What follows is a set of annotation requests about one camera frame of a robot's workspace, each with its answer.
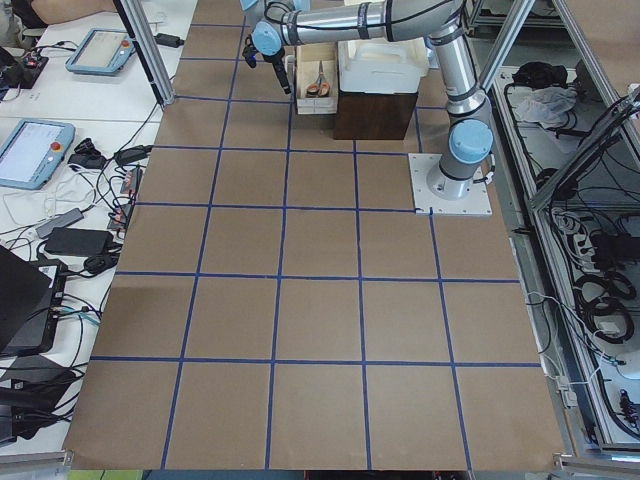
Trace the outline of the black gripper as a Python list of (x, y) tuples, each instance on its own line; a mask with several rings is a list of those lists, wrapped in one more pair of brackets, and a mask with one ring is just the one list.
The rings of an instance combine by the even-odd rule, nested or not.
[(271, 55), (263, 53), (262, 57), (265, 62), (269, 63), (273, 67), (274, 73), (276, 75), (276, 78), (279, 84), (284, 85), (282, 87), (284, 94), (290, 95), (291, 86), (287, 85), (288, 75), (287, 75), (286, 67), (284, 65), (285, 50), (279, 49), (276, 53)]

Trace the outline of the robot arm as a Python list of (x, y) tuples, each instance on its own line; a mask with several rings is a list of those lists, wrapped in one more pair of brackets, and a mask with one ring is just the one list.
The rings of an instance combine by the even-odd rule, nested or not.
[(287, 46), (428, 38), (446, 90), (450, 128), (448, 149), (429, 171), (427, 184), (445, 200), (467, 196), (490, 153), (493, 134), (486, 90), (477, 79), (461, 25), (461, 2), (386, 0), (314, 9), (307, 1), (244, 1), (241, 9), (252, 28), (242, 52), (246, 63), (254, 67), (261, 55), (286, 93), (291, 91), (283, 61)]

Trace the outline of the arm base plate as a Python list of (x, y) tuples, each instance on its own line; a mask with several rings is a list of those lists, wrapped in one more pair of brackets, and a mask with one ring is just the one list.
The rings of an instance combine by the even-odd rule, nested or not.
[(467, 180), (452, 180), (440, 169), (440, 154), (408, 155), (414, 211), (417, 215), (488, 217), (492, 207), (481, 168)]

